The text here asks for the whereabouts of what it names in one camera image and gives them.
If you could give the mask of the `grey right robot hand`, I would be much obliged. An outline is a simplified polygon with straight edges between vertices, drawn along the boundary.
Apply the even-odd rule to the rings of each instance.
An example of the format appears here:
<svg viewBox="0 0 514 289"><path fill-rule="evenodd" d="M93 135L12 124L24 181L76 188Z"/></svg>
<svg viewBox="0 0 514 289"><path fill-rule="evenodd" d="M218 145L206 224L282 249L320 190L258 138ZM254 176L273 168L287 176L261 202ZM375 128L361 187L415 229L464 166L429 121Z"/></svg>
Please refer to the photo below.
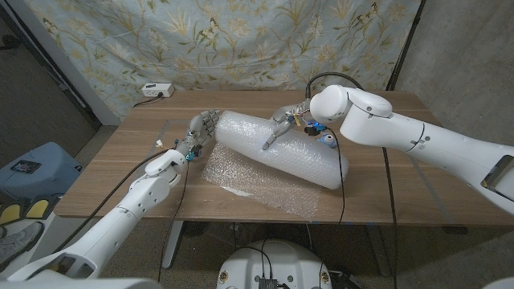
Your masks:
<svg viewBox="0 0 514 289"><path fill-rule="evenodd" d="M275 122L271 135L263 144L262 150L267 150L280 136L288 132L294 125L310 124L314 118L310 113L310 101L300 104L283 106L275 111L271 120Z"/></svg>

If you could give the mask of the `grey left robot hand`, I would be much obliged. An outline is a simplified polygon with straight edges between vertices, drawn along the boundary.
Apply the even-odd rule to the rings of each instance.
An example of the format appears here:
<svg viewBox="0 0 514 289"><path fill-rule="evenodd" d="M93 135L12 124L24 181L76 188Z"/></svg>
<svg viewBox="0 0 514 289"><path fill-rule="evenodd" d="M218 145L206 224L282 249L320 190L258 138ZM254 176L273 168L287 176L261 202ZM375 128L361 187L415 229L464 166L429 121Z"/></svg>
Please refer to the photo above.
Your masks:
<svg viewBox="0 0 514 289"><path fill-rule="evenodd" d="M200 150L214 138L216 125L221 114L220 110L211 109L193 117L185 137L179 142L176 150L188 161L198 157Z"/></svg>

